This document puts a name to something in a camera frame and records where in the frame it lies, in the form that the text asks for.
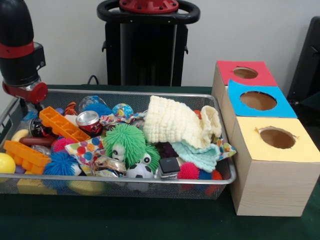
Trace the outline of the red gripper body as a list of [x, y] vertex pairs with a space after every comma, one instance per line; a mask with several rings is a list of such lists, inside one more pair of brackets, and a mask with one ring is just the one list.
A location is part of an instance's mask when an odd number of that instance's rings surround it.
[[27, 86], [11, 86], [2, 82], [5, 93], [13, 97], [24, 99], [29, 103], [40, 103], [48, 95], [48, 86], [42, 81], [36, 81]]

